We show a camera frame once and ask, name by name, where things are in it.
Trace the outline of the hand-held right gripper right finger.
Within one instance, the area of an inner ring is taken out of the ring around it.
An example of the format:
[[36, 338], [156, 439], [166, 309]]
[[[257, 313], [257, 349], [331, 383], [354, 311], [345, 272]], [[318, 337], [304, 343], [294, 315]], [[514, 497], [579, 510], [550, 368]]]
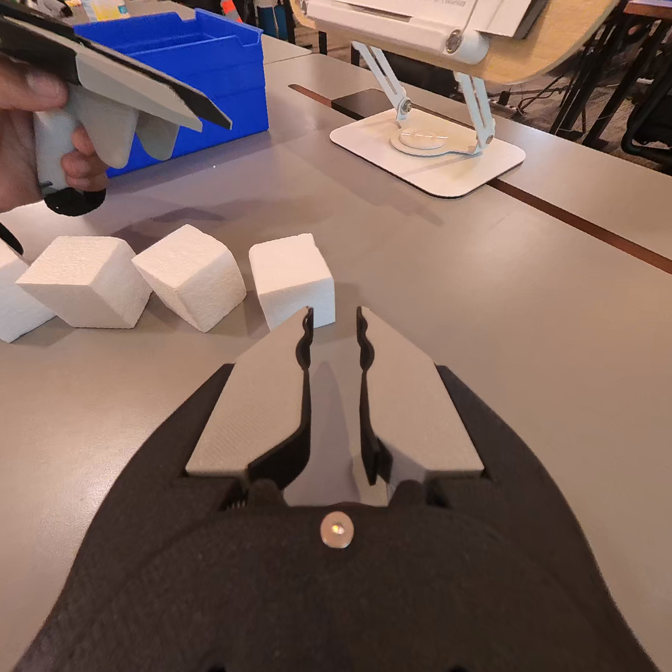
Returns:
[[480, 476], [482, 459], [432, 358], [367, 307], [357, 308], [356, 327], [369, 485]]

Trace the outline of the white-based document stand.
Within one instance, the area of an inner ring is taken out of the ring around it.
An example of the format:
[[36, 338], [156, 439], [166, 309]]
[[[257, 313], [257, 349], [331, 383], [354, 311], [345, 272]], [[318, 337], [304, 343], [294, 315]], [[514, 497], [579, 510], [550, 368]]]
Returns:
[[[351, 4], [291, 1], [303, 26], [348, 38], [391, 109], [333, 130], [333, 144], [434, 197], [457, 198], [519, 166], [521, 148], [496, 139], [488, 82], [515, 85], [567, 60], [615, 8], [616, 1], [545, 1], [514, 37], [455, 28]], [[415, 107], [386, 53], [453, 72], [470, 125]]]

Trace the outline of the blue plastic bin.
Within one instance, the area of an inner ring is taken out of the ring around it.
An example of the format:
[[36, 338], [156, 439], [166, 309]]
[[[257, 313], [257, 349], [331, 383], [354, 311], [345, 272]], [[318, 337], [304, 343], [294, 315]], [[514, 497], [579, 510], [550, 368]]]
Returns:
[[181, 128], [172, 158], [269, 128], [261, 31], [205, 10], [76, 25], [75, 32], [200, 90], [232, 121], [231, 130], [203, 120], [202, 132]]

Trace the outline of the printed instruction sheet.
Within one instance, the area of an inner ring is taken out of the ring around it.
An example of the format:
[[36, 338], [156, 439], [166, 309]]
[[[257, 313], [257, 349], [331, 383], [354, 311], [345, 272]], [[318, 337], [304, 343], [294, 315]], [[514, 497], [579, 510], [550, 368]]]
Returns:
[[352, 1], [351, 4], [403, 17], [514, 37], [528, 15], [545, 1]]

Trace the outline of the white foam cube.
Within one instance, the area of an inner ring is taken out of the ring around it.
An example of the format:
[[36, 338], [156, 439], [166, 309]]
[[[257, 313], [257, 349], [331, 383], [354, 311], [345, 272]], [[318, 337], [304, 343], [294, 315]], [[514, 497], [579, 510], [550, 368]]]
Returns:
[[257, 243], [248, 254], [269, 330], [304, 307], [313, 309], [314, 328], [336, 322], [335, 282], [313, 234]]
[[190, 224], [134, 256], [132, 263], [165, 306], [203, 333], [247, 296], [228, 247]]
[[130, 245], [116, 237], [57, 237], [16, 284], [71, 327], [132, 329], [153, 292]]
[[16, 281], [28, 264], [1, 241], [1, 340], [11, 343], [55, 317], [54, 312], [26, 293]]

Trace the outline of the cleaning wipes container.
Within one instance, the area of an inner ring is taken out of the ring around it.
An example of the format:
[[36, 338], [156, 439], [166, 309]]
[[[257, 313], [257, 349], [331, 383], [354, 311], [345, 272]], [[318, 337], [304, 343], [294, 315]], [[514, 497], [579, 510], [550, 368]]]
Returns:
[[81, 1], [90, 22], [119, 20], [129, 16], [125, 1]]

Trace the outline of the person's left hand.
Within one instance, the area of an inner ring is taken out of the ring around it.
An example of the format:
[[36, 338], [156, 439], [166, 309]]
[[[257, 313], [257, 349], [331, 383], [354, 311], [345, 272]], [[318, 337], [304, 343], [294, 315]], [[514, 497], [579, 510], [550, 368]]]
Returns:
[[[42, 200], [36, 167], [35, 112], [64, 108], [67, 84], [29, 64], [1, 56], [1, 213]], [[88, 133], [77, 127], [73, 150], [61, 159], [66, 184], [98, 192], [107, 187], [107, 165], [96, 154]]]

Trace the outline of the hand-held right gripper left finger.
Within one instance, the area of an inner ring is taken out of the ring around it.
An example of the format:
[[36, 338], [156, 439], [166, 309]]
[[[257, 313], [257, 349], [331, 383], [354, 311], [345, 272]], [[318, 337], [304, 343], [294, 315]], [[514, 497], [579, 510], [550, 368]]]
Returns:
[[310, 458], [314, 311], [303, 307], [238, 357], [185, 467], [190, 476], [293, 483]]

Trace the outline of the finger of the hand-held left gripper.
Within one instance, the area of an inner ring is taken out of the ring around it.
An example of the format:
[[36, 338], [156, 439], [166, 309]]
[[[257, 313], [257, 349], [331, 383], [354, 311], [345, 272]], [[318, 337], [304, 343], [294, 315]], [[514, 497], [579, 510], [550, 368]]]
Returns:
[[[189, 109], [197, 115], [197, 117], [201, 120], [202, 122], [202, 130], [203, 130], [203, 122], [207, 121], [212, 124], [215, 124], [221, 128], [224, 128], [226, 130], [231, 130], [232, 128], [232, 121], [231, 119], [223, 113], [206, 95], [204, 95], [201, 91], [185, 84], [182, 83], [181, 81], [166, 75], [163, 72], [160, 72], [154, 68], [151, 68], [149, 66], [144, 65], [143, 63], [140, 63], [136, 61], [133, 58], [130, 58], [128, 56], [122, 55], [119, 52], [116, 52], [112, 49], [109, 49], [101, 44], [98, 44], [96, 42], [92, 42], [91, 40], [85, 39], [85, 38], [79, 38], [79, 42], [81, 43], [80, 47], [77, 47], [77, 53], [80, 50], [83, 50], [85, 54], [96, 54], [103, 56], [105, 58], [108, 58], [116, 63], [122, 64], [130, 69], [133, 69], [135, 71], [141, 72], [142, 74], [145, 74], [149, 76], [150, 78], [161, 81], [165, 84], [167, 84], [180, 98], [183, 102], [186, 103], [186, 105], [189, 107]], [[145, 150], [144, 143], [140, 140], [139, 138], [139, 131], [136, 132], [136, 136], [140, 144]]]
[[158, 161], [171, 158], [181, 127], [202, 131], [201, 120], [167, 84], [83, 50], [75, 64], [75, 118], [107, 166], [127, 165], [137, 131]]

